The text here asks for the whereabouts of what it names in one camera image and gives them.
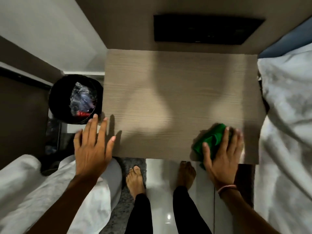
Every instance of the hand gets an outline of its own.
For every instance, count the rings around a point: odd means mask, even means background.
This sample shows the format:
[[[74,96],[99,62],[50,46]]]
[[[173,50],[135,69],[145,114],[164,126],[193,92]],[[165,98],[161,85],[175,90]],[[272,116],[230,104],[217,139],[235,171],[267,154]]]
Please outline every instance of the hand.
[[[76,177],[97,180],[112,159],[112,150],[116,137],[113,136],[109,140],[105,151],[107,118],[104,118],[101,123],[96,142],[97,125],[98,115],[94,114],[93,118],[85,126],[84,131],[80,130],[75,135]]]
[[[240,155],[244,148],[243,134],[235,130],[229,143],[229,128],[224,130],[223,138],[214,161],[210,158],[210,149],[206,142],[202,144],[204,166],[216,189],[233,185]]]

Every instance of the foot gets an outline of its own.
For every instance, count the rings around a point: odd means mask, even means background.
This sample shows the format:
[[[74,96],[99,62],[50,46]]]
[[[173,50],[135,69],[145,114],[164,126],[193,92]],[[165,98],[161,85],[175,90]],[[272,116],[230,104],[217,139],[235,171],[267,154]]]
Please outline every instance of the foot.
[[[191,188],[193,181],[196,177],[195,168],[191,162],[182,161],[177,176],[177,187],[185,186],[188,190]]]
[[[134,199],[138,194],[145,194],[143,177],[141,169],[138,166],[134,166],[134,168],[130,169],[129,174],[126,177],[126,182],[130,194]]]

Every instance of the wooden table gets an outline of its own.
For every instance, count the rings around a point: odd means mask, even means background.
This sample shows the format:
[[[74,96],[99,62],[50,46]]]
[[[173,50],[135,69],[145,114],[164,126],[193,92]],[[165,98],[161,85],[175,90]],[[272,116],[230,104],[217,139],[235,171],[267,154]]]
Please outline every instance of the wooden table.
[[[240,162],[257,164],[266,115],[257,57],[109,50],[103,112],[121,135],[115,156],[196,160],[195,138],[224,123],[244,132]]]

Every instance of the bracelet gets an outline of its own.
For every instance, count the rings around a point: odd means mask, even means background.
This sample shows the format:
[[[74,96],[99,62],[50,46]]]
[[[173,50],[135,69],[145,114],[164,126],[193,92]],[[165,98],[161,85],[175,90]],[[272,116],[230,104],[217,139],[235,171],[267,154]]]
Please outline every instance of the bracelet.
[[[221,193],[223,193],[223,192],[226,191],[227,189],[237,190],[237,186],[236,186],[236,185],[226,185],[226,186],[222,186],[220,189],[218,189],[217,193],[219,194],[219,196],[221,196]]]

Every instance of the forearm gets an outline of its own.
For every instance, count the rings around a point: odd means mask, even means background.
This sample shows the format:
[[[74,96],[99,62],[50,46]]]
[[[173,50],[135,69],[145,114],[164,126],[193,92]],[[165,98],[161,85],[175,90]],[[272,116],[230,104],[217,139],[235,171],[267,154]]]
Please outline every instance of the forearm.
[[[63,195],[30,228],[27,234],[67,233],[85,197],[95,186],[96,179],[75,177]]]
[[[243,199],[237,190],[228,189],[221,194],[221,199],[237,220],[246,234],[279,234]]]

